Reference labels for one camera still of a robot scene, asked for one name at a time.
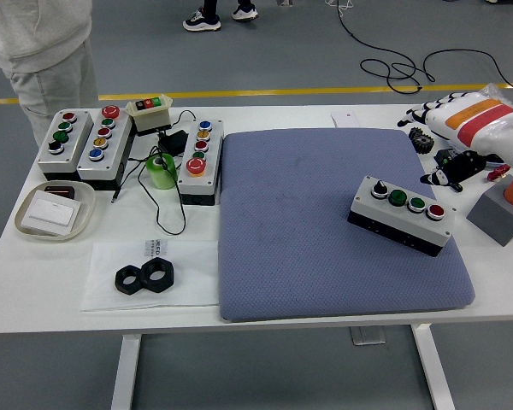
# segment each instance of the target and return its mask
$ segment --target control box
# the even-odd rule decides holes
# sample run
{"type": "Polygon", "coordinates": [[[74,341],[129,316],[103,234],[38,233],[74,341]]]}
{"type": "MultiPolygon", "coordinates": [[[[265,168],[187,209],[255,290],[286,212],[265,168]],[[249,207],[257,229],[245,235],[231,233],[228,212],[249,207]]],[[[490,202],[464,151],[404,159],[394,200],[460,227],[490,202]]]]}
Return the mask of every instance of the control box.
{"type": "Polygon", "coordinates": [[[136,134],[133,118],[124,109],[104,107],[78,162],[80,179],[95,190],[118,189],[136,134]]]}
{"type": "Polygon", "coordinates": [[[48,180],[80,181],[76,167],[92,128],[87,110],[67,109],[55,114],[37,159],[48,180]]]}
{"type": "Polygon", "coordinates": [[[159,97],[128,102],[126,112],[133,117],[139,135],[152,134],[171,128],[169,109],[173,99],[161,94],[159,97]]]}
{"type": "Polygon", "coordinates": [[[185,205],[219,203],[224,127],[220,120],[194,121],[179,169],[179,191],[185,205]]]}
{"type": "Polygon", "coordinates": [[[351,204],[348,221],[437,256],[452,236],[456,213],[443,202],[366,176],[351,204]]]}

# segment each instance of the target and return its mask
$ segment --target yellow floor line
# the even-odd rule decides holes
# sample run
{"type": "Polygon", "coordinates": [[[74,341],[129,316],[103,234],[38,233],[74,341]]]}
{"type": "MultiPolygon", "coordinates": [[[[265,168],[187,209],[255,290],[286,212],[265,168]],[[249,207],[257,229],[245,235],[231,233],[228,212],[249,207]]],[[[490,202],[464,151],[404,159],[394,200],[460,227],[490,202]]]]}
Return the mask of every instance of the yellow floor line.
{"type": "MultiPolygon", "coordinates": [[[[422,91],[476,91],[486,84],[460,84],[460,85],[424,85],[422,91]]],[[[512,88],[507,84],[497,84],[501,89],[512,88]]],[[[399,91],[414,91],[414,86],[399,86],[399,91]]],[[[273,90],[231,90],[231,91],[194,91],[194,92],[163,92],[173,99],[181,98],[210,98],[210,97],[259,97],[259,96],[309,96],[317,94],[369,94],[379,92],[393,92],[389,87],[334,87],[334,88],[295,88],[273,90]]],[[[142,100],[155,97],[157,93],[149,94],[103,94],[101,101],[142,100]]],[[[17,98],[0,98],[0,105],[17,104],[17,98]]]]}

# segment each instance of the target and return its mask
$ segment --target blue cushion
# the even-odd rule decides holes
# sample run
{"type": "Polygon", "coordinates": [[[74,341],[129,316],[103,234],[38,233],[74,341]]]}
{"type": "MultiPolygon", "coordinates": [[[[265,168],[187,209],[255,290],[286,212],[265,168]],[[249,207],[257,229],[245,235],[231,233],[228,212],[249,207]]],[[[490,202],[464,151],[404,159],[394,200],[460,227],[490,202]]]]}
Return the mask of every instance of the blue cushion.
{"type": "Polygon", "coordinates": [[[221,170],[221,316],[284,319],[470,304],[475,293],[454,238],[432,257],[347,222],[365,175],[434,197],[419,182],[423,174],[410,140],[397,130],[228,135],[221,170]]]}

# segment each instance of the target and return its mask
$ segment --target gray pants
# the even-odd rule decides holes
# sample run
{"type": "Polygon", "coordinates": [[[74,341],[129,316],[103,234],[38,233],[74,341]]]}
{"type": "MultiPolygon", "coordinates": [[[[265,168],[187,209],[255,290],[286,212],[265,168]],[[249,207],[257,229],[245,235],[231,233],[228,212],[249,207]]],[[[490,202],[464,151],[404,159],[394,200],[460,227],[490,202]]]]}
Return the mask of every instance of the gray pants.
{"type": "Polygon", "coordinates": [[[57,111],[65,108],[96,108],[98,105],[89,39],[53,67],[36,73],[10,73],[4,70],[4,74],[31,121],[38,146],[44,142],[57,111]]]}

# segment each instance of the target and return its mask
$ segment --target green tape roll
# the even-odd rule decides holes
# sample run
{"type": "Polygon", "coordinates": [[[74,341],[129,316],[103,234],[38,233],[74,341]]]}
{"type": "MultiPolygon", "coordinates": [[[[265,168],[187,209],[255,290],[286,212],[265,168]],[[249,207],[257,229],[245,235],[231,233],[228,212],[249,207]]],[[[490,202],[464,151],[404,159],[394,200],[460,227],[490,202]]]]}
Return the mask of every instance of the green tape roll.
{"type": "Polygon", "coordinates": [[[173,157],[169,154],[153,155],[146,160],[146,169],[150,174],[152,183],[158,190],[170,190],[174,187],[177,180],[177,169],[174,166],[173,157]],[[163,169],[163,163],[167,166],[168,171],[163,169]]]}

